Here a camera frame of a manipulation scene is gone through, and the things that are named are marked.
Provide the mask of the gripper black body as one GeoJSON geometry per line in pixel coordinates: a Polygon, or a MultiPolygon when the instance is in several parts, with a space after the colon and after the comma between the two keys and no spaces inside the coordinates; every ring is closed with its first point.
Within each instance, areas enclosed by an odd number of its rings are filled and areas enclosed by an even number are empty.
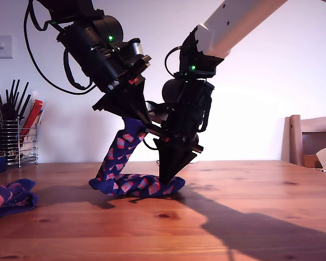
{"type": "MultiPolygon", "coordinates": [[[[182,141],[192,152],[203,152],[204,147],[198,144],[198,133],[204,131],[199,127],[203,124],[202,108],[191,104],[149,104],[147,108],[152,119],[148,131],[156,139],[182,141]]],[[[148,148],[158,151],[156,145],[148,148]]]]}
{"type": "Polygon", "coordinates": [[[101,92],[145,81],[141,73],[150,66],[149,55],[134,54],[122,49],[93,49],[83,56],[83,72],[101,92]]]}

